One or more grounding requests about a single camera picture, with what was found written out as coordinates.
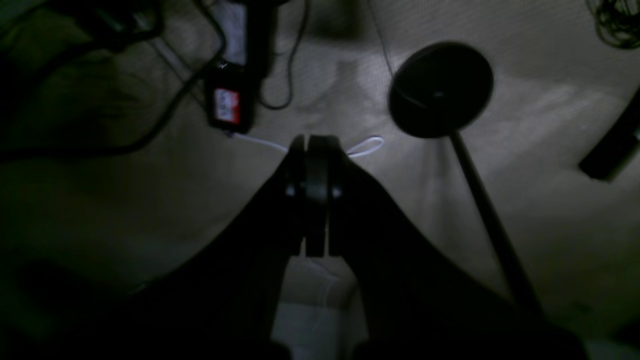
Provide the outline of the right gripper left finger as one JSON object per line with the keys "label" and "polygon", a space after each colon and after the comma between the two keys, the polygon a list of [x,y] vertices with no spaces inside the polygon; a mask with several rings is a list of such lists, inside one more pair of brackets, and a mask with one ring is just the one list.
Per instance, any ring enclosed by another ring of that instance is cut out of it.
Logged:
{"label": "right gripper left finger", "polygon": [[52,360],[290,360],[272,340],[288,262],[299,255],[305,141],[208,246],[64,337]]}

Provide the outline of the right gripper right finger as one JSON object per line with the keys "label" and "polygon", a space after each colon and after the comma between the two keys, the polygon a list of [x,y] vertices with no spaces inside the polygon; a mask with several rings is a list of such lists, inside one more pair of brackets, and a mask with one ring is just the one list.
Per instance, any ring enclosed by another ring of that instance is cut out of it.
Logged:
{"label": "right gripper right finger", "polygon": [[334,136],[306,151],[307,254],[358,280],[368,338],[353,360],[586,360],[583,342],[458,268]]}

